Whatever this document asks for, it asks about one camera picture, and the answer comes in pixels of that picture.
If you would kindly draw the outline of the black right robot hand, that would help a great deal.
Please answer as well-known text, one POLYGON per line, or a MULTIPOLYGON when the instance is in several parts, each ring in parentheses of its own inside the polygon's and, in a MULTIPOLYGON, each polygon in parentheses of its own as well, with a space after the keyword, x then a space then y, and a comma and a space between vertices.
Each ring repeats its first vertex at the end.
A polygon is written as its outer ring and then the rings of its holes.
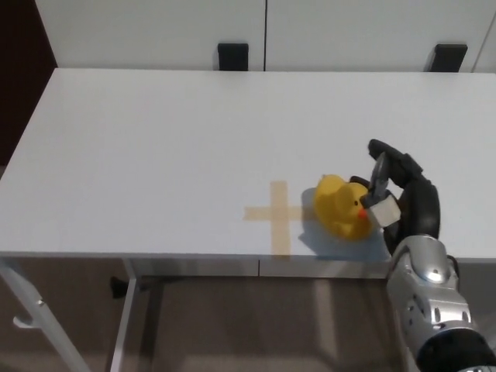
POLYGON ((360 205, 367 217, 378 222, 372 208, 392 198, 399 218, 381 225, 389 253, 408 236, 439 237, 441 211, 436 186, 423 175, 423 169, 408 153, 402 153, 378 139, 368 143, 370 156, 376 161, 370 180, 358 176, 350 178, 367 188, 360 197, 360 205))

